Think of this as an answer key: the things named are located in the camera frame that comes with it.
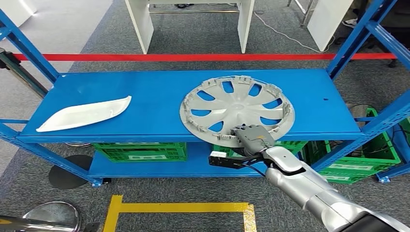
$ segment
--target blue shelf crossbar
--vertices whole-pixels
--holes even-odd
[[[380,24],[370,21],[366,24],[366,28],[376,37],[387,49],[396,55],[407,69],[410,69],[410,52],[402,45],[397,43],[396,39],[386,31]]]
[[[54,83],[59,72],[48,62],[41,52],[30,42],[20,29],[0,9],[0,40],[7,37],[51,82]]]

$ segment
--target white plastic part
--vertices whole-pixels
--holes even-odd
[[[101,122],[124,112],[130,101],[131,96],[127,96],[112,101],[70,106],[53,114],[36,131],[58,131]]]
[[[275,102],[277,106],[268,106]],[[231,129],[236,126],[262,125],[277,140],[294,122],[294,109],[282,91],[249,76],[219,77],[202,82],[186,95],[179,114],[193,135],[226,147],[241,147],[238,138],[231,135]],[[217,124],[221,124],[220,130],[214,129]]]

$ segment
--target silver wheel cover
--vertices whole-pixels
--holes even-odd
[[[271,103],[279,105],[271,108]],[[236,126],[262,125],[277,140],[294,122],[292,104],[280,88],[249,76],[219,77],[202,82],[186,95],[179,114],[193,135],[226,147],[241,146],[237,137],[231,135],[231,129]]]

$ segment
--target green plastic crate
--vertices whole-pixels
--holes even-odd
[[[112,162],[186,161],[186,143],[101,143],[95,149]]]
[[[275,143],[275,146],[282,146],[290,150],[293,154],[296,155],[300,150],[302,150],[302,148],[305,146],[306,143],[308,142],[307,141],[277,141]],[[214,145],[213,150],[225,152],[228,157],[241,157],[241,155],[235,153],[229,147]]]
[[[377,116],[377,113],[373,108],[369,108],[367,116]],[[375,150],[381,150],[385,144],[390,148],[370,153]],[[331,151],[328,141],[312,141],[307,145],[307,149],[308,156],[306,160],[309,164],[313,164]],[[361,156],[343,157],[325,168],[323,172],[370,176],[400,163],[400,158],[386,132],[363,145],[363,153]]]
[[[339,183],[339,184],[353,184],[359,180],[363,180],[367,175],[352,175],[347,173],[337,173],[337,172],[319,172],[328,182]]]
[[[298,153],[308,143],[308,141],[276,141],[275,146],[282,146],[292,150],[294,154]]]
[[[406,134],[407,142],[409,142],[409,144],[410,144],[410,117],[404,119],[399,124],[400,124],[401,128],[403,128],[405,130],[404,133]]]

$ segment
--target robotic arm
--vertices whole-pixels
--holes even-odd
[[[235,152],[243,158],[209,157],[214,166],[243,168],[263,161],[265,177],[303,210],[309,211],[330,232],[410,232],[410,228],[387,215],[361,207],[338,193],[325,178],[297,159],[289,150],[274,146],[275,141],[262,126],[232,129],[243,148]]]

